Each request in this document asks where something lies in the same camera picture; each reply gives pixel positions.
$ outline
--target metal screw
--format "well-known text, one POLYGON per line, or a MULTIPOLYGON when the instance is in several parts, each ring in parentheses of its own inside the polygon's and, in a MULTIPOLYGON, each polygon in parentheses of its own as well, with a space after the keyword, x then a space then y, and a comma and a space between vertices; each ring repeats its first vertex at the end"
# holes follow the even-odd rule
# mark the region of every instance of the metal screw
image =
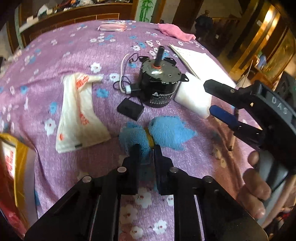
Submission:
POLYGON ((170 172, 176 173, 179 169, 177 167, 171 167, 170 172))
POLYGON ((124 172, 126 172, 126 167, 119 167, 119 168, 117 168, 117 171, 119 173, 124 173, 124 172))
POLYGON ((205 176, 203 177, 203 179, 207 182, 207 183, 211 183, 213 181, 213 178, 211 176, 205 176))
POLYGON ((91 181, 91 177, 90 177, 90 176, 85 176, 85 177, 82 179, 82 181, 83 181, 84 183, 89 183, 89 182, 91 181))

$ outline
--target purple floral bedspread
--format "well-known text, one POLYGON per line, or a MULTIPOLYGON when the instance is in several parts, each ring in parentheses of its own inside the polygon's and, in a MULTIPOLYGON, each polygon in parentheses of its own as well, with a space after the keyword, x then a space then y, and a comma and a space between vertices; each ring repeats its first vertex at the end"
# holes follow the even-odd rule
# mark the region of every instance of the purple floral bedspread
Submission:
MULTIPOLYGON (((100 21, 44 33, 25 48, 0 79, 1 131, 33 145, 38 152, 35 190, 39 217, 84 175, 99 177, 122 163, 125 153, 119 146, 118 134, 130 119, 116 111, 126 96, 114 90, 113 83, 119 80, 120 63, 126 53, 137 52, 153 58, 157 48, 163 45, 165 56, 174 58, 183 73, 186 67, 168 44, 213 58, 198 42, 165 36, 155 24, 125 22, 128 29, 123 33, 96 31, 100 21), (104 74, 102 83, 93 83, 94 111, 112 138, 90 148, 58 154, 55 142, 64 91, 61 78, 75 72, 94 74, 94 69, 97 74, 104 74)), ((140 62, 127 67, 131 81, 137 80, 139 68, 140 62)), ((212 104, 233 112, 230 105, 215 97, 212 104)), ((243 184, 242 173, 250 167, 247 156, 251 148, 237 140, 235 150, 228 152, 225 143, 231 133, 224 123, 211 116, 202 119, 174 101, 160 109, 146 106, 138 123, 147 125, 160 115, 178 115, 188 128, 198 133, 185 143, 185 151, 163 148, 163 154, 189 175, 213 176, 235 198, 243 184)), ((240 111, 240 120, 253 122, 244 111, 240 111)), ((141 167, 140 179, 139 194, 122 198, 119 240, 173 240, 173 197, 158 195, 152 166, 141 167)))

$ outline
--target person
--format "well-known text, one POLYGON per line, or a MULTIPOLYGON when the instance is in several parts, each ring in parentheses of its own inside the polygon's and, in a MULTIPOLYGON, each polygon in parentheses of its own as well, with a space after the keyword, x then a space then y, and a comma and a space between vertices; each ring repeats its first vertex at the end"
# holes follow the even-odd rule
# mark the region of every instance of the person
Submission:
MULTIPOLYGON (((259 153, 256 151, 251 152, 248 157, 248 163, 254 167, 258 161, 259 153)), ((245 171, 243 174, 243 180, 245 185, 240 189, 237 196, 237 201, 249 212, 252 217, 255 219, 260 219, 265 215, 266 210, 263 203, 259 199, 267 200, 271 195, 271 189, 267 183, 262 180, 259 173, 253 168, 245 171)), ((296 175, 287 178, 282 194, 262 224, 263 228, 269 225, 281 211, 289 197, 289 194, 294 188, 295 181, 296 175)))
POLYGON ((195 30, 196 30, 196 39, 201 40, 207 32, 213 27, 213 19, 210 18, 209 11, 206 10, 203 15, 200 15, 196 20, 195 30))

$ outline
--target wooden door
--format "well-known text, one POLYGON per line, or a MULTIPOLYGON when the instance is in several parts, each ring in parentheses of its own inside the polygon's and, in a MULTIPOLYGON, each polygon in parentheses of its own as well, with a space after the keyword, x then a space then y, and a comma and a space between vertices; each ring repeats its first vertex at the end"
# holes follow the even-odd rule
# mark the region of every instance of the wooden door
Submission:
POLYGON ((189 32, 194 24, 203 1, 204 0, 180 0, 172 24, 177 25, 183 31, 189 32))
POLYGON ((153 10, 151 22, 159 23, 161 15, 163 13, 163 8, 165 7, 166 0, 156 0, 156 4, 153 10))

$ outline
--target human hand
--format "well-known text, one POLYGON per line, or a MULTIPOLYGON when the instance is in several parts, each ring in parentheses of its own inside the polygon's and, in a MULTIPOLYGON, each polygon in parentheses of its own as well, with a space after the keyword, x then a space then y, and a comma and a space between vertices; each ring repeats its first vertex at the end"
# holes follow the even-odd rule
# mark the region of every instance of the human hand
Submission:
MULTIPOLYGON (((254 167, 258 161, 259 153, 253 151, 248 157, 248 163, 254 167)), ((259 199, 267 200, 271 195, 271 189, 267 183, 262 180, 259 173, 253 168, 245 171, 243 179, 245 185, 239 191, 237 200, 252 217, 260 219, 264 217, 266 211, 263 203, 259 199)), ((263 228, 265 228, 280 212, 294 187, 295 181, 296 175, 287 178, 282 194, 279 196, 275 206, 262 224, 263 228)))

